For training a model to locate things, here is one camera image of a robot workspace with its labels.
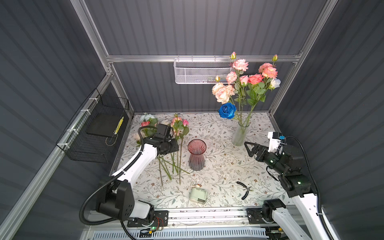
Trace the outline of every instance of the flower bud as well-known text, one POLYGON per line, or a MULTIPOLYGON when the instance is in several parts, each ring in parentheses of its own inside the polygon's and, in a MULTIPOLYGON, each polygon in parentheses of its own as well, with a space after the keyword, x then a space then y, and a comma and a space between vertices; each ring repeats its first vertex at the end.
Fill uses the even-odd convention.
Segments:
POLYGON ((235 52, 232 52, 231 59, 236 59, 236 53, 235 52))

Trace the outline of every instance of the corrugated wall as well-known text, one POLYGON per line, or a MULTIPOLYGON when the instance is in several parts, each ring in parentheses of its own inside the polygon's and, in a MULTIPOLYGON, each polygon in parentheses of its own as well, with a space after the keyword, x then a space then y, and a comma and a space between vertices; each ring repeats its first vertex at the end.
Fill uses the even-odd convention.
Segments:
MULTIPOLYGON (((298 54, 324 3, 86 0, 110 55, 298 54)), ((170 63, 114 65, 135 112, 216 111, 220 107, 210 93, 212 85, 176 84, 170 63)), ((279 63, 282 81, 287 66, 279 63)), ((257 109, 268 110, 277 91, 257 109)))
POLYGON ((384 229, 384 2, 339 0, 275 118, 304 145, 343 240, 384 229))
MULTIPOLYGON (((3 222, 105 71, 66 0, 1 1, 0 62, 3 222)), ((73 199, 83 199, 81 191, 94 189, 96 176, 108 173, 63 161, 15 239, 78 239, 75 229, 82 225, 74 221, 73 199)))

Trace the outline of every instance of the leaf pattern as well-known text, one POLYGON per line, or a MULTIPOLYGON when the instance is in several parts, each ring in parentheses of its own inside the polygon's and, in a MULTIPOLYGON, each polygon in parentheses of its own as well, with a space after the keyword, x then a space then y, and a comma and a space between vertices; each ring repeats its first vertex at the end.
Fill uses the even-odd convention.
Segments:
MULTIPOLYGON (((171 121, 174 116, 157 114, 155 117, 159 121, 165 119, 171 121)), ((156 208, 255 206, 262 205, 266 199, 274 198, 279 198, 284 204, 292 202, 280 183, 265 172, 264 163, 248 157, 245 147, 232 145, 231 138, 238 125, 237 121, 221 118, 219 114, 181 114, 180 117, 189 121, 190 132, 184 136, 181 168, 190 174, 181 173, 181 185, 176 172, 172 175, 172 180, 164 174, 162 186, 159 161, 154 160, 133 184, 135 199, 151 203, 156 208), (201 139, 207 145, 207 151, 204 153, 205 167, 197 172, 188 166, 190 153, 187 146, 193 139, 201 139), (237 181, 250 186, 253 190, 245 200, 241 200, 241 196, 245 194, 244 188, 236 184, 237 181), (204 205, 189 201, 190 189, 196 184, 201 184, 202 189, 208 192, 204 205)), ((139 149, 132 137, 140 126, 139 118, 140 115, 135 115, 118 168, 139 149)), ((273 127, 267 113, 253 113, 246 141, 267 146, 268 131, 273 131, 273 127)), ((164 158, 169 162, 172 161, 170 154, 164 158)), ((172 166, 167 164, 167 167, 172 173, 172 166)))

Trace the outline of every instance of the yellow object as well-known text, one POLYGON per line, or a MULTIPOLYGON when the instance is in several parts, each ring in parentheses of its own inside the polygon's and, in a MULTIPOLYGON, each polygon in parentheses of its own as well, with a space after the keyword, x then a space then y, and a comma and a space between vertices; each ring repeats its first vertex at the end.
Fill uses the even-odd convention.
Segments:
POLYGON ((116 129, 115 129, 115 132, 113 133, 113 134, 117 134, 118 133, 118 131, 119 131, 119 129, 120 129, 120 127, 121 127, 121 124, 122 124, 122 121, 124 120, 124 117, 122 117, 121 119, 120 119, 120 121, 119 121, 119 124, 118 124, 118 126, 116 127, 116 129))

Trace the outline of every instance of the pink glass vase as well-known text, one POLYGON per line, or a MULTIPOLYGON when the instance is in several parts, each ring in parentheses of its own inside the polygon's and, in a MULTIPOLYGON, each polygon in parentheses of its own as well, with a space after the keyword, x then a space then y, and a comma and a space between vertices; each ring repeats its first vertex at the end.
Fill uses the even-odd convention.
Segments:
POLYGON ((205 167, 205 159, 203 153, 207 150, 207 145, 203 140, 194 139, 188 144, 188 151, 191 153, 189 157, 189 167, 194 171, 200 171, 205 167))

